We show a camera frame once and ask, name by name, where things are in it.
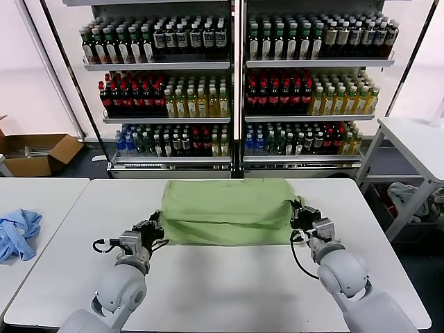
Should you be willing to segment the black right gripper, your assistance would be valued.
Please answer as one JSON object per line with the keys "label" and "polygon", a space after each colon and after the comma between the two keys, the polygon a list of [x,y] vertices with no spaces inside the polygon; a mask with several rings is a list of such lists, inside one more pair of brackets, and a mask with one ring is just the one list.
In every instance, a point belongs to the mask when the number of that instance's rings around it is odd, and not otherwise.
{"label": "black right gripper", "polygon": [[310,230],[312,224],[320,219],[320,211],[316,208],[306,206],[304,198],[291,200],[291,209],[293,217],[293,229]]}

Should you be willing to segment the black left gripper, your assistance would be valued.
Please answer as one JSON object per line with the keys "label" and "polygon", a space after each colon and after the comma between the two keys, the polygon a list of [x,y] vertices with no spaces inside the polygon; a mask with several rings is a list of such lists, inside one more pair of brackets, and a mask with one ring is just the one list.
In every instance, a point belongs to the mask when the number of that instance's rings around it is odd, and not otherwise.
{"label": "black left gripper", "polygon": [[148,251],[156,251],[165,245],[165,231],[160,222],[160,213],[158,211],[134,225],[133,229],[139,230],[142,237],[142,245]]}

